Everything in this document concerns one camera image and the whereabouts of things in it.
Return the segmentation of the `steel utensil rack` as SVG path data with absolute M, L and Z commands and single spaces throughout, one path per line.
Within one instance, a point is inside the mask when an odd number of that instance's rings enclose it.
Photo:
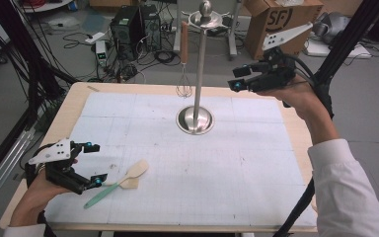
M 202 135 L 209 132 L 214 126 L 214 117 L 211 111 L 200 105 L 201 87 L 203 80 L 204 58 L 206 50 L 206 29 L 199 30 L 199 44 L 197 56 L 196 85 L 194 104 L 181 109 L 176 116 L 176 123 L 180 130 L 187 134 Z

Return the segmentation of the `white grid mat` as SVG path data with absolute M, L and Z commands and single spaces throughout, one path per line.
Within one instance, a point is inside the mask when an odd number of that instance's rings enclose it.
M 64 194 L 47 206 L 52 223 L 168 226 L 281 225 L 305 185 L 278 103 L 267 99 L 204 97 L 214 116 L 206 134 L 181 131 L 178 96 L 93 93 L 71 139 L 100 145 L 74 168 L 119 181 L 137 161 L 148 170 L 134 190 L 115 189 L 91 207 L 97 194 Z

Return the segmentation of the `white round tabletop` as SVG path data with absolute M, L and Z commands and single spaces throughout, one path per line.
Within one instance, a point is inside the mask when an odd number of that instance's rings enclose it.
M 22 5 L 21 9 L 26 13 L 45 12 L 65 7 L 72 1 L 73 0 L 61 0 L 60 2 L 50 2 L 49 0 L 46 0 L 46 2 L 41 6 L 31 7 L 27 5 Z

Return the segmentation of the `white board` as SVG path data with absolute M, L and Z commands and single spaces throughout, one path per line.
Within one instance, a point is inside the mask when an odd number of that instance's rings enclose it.
M 304 43 L 305 53 L 309 56 L 318 56 L 318 57 L 327 57 L 330 53 L 329 46 L 317 39 L 307 39 Z M 370 58 L 370 52 L 362 45 L 357 44 L 351 53 L 348 55 L 348 58 Z

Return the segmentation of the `aluminium rail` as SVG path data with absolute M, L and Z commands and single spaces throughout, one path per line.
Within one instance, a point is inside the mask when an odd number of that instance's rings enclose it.
M 37 126 L 38 120 L 30 121 L 29 111 L 25 110 L 0 144 L 0 190 L 25 155 L 41 140 Z

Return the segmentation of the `white device with green display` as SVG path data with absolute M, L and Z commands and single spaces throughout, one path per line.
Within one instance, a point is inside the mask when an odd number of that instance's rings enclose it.
M 104 40 L 97 40 L 95 43 L 95 53 L 100 65 L 105 66 L 107 64 L 107 47 Z

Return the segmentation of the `person's left hand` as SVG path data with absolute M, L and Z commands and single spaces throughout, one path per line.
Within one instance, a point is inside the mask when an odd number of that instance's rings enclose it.
M 22 197 L 20 205 L 27 211 L 42 211 L 58 195 L 69 190 L 46 179 L 45 170 L 41 170 Z

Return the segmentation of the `light wooden table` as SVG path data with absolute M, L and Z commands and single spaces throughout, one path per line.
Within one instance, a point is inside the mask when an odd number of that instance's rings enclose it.
M 66 99 L 63 101 L 59 112 L 56 114 L 52 122 L 49 132 L 45 136 L 46 141 L 54 141 L 58 138 L 67 136 L 74 130 L 74 124 L 81 116 L 86 102 L 93 94 L 102 95 L 104 93 L 114 94 L 113 99 L 102 102 L 99 108 L 103 111 L 113 109 L 119 111 L 129 104 L 125 100 L 125 95 L 140 96 L 167 96 L 169 102 L 167 107 L 170 108 L 172 103 L 177 100 L 173 95 L 173 88 L 167 85 L 120 85 L 120 84 L 102 84 L 102 83 L 76 83 L 68 92 Z M 231 108 L 226 106 L 224 102 L 230 99 L 241 98 L 251 100 L 255 103 L 263 102 L 264 97 L 260 97 L 253 93 L 240 92 L 234 93 L 225 88 L 205 87 L 201 92 L 201 100 L 210 105 L 215 112 L 222 112 L 229 115 Z M 300 169 L 300 173 L 304 180 L 311 177 L 311 165 L 307 158 L 306 148 L 311 144 L 310 138 L 306 132 L 306 126 L 295 117 L 295 113 L 285 110 L 282 106 L 277 108 L 280 113 L 282 122 L 288 132 L 290 144 L 296 157 L 295 165 Z M 260 224 L 226 224 L 220 222 L 218 224 L 209 224 L 202 222 L 200 224 L 184 223 L 182 221 L 176 223 L 168 223 L 161 219 L 157 223 L 144 224 L 121 224 L 121 223 L 67 223 L 53 221 L 52 226 L 56 230 L 94 230 L 96 228 L 104 228 L 107 230 L 117 231 L 155 231 L 155 232 L 272 232 L 277 230 L 283 222 L 282 217 L 278 217 L 276 213 L 280 211 L 286 215 L 289 212 L 288 207 L 275 202 L 270 206 L 270 211 L 262 211 L 260 217 L 267 217 L 271 221 L 270 224 L 264 222 Z

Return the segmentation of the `white power strip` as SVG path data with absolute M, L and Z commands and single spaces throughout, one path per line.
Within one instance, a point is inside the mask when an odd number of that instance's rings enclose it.
M 104 33 L 96 33 L 92 35 L 90 38 L 85 39 L 85 43 L 92 44 L 97 40 L 100 40 L 105 34 Z

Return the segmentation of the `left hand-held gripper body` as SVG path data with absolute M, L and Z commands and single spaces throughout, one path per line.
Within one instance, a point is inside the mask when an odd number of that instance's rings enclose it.
M 63 138 L 40 148 L 28 164 L 42 164 L 48 181 L 81 195 L 89 185 L 89 180 L 77 174 L 72 165 L 88 146 L 88 142 L 75 143 L 69 138 Z

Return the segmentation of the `slim black computer tower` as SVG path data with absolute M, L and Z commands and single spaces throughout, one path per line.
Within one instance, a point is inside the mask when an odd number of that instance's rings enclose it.
M 162 46 L 160 17 L 156 6 L 153 4 L 142 5 L 140 11 L 147 49 L 149 51 L 160 50 Z

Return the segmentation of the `black frame strut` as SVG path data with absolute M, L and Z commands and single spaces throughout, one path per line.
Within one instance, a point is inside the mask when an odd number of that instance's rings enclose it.
M 314 74 L 316 79 L 314 89 L 321 100 L 331 98 L 329 90 L 333 77 L 352 52 L 352 49 L 378 17 L 379 0 L 363 0 L 341 37 L 335 42 L 333 49 Z

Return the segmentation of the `wooden spoon with green handle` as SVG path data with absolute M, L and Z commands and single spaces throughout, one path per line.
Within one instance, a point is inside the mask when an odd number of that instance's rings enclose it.
M 113 192 L 116 188 L 118 188 L 125 181 L 128 181 L 129 179 L 135 179 L 135 178 L 140 177 L 142 174 L 144 174 L 147 171 L 148 167 L 149 167 L 149 165 L 145 159 L 139 160 L 138 162 L 133 164 L 127 170 L 126 174 L 119 181 L 117 181 L 113 185 L 110 185 L 109 187 L 107 187 L 103 191 L 99 192 L 94 197 L 92 197 L 89 201 L 87 201 L 84 204 L 84 208 L 87 209 L 87 208 L 90 208 L 91 206 L 95 205 L 96 203 L 101 201 L 103 198 L 105 198 L 108 194 Z

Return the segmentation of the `large black computer tower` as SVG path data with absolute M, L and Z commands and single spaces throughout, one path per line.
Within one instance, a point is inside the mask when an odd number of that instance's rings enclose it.
M 137 58 L 136 47 L 143 38 L 138 6 L 121 6 L 110 23 L 114 45 L 122 58 L 130 61 Z

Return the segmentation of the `brown cardboard box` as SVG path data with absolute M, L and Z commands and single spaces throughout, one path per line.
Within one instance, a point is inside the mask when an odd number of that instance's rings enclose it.
M 303 0 L 301 5 L 281 6 L 277 0 L 245 0 L 251 13 L 245 48 L 252 59 L 260 59 L 266 35 L 313 23 L 323 8 L 320 0 Z

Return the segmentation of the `grey metal stand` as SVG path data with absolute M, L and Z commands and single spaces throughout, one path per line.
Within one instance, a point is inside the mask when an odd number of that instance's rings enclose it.
M 212 30 L 224 28 L 227 31 L 229 46 L 229 58 L 233 60 L 237 56 L 237 46 L 235 40 L 235 29 L 238 22 L 239 12 L 242 7 L 242 0 L 232 0 L 233 8 L 228 13 L 217 13 L 213 9 L 211 0 L 176 0 L 177 7 L 177 29 L 173 46 L 174 52 L 181 52 L 182 49 L 182 21 L 186 21 L 189 26 L 196 29 Z M 197 3 L 198 7 L 193 12 L 185 12 L 183 6 L 187 2 Z

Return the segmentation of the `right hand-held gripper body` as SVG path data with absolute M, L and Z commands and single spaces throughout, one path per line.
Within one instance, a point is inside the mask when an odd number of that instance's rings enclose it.
M 313 24 L 308 22 L 290 30 L 265 36 L 263 59 L 250 65 L 253 72 L 260 72 L 260 75 L 248 80 L 248 90 L 250 92 L 281 88 L 295 77 L 293 67 L 286 62 L 288 54 L 283 53 L 280 46 L 310 30 L 312 26 Z

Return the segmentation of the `person's right hand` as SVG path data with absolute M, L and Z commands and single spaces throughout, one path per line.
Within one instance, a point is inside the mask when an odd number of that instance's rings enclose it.
M 282 89 L 272 89 L 260 92 L 261 96 L 271 96 L 285 102 L 292 107 L 297 115 L 308 125 L 328 125 L 331 118 L 318 99 L 311 85 L 302 77 L 295 76 L 287 86 Z

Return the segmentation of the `grey bag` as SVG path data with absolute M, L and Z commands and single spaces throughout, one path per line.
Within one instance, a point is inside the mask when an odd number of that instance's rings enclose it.
M 335 37 L 342 33 L 348 25 L 350 18 L 339 12 L 324 12 L 313 25 L 312 32 L 324 43 L 331 44 Z

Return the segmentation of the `wire whisk with wooden handle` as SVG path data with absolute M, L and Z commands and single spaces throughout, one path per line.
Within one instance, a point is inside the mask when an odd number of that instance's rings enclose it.
M 192 94 L 192 89 L 190 86 L 190 80 L 187 76 L 187 69 L 186 65 L 188 63 L 188 23 L 185 21 L 182 21 L 181 23 L 181 47 L 180 47 L 180 59 L 181 59 L 181 66 L 182 66 L 182 75 L 179 80 L 179 84 L 177 86 L 177 93 L 180 97 L 187 98 L 190 97 Z

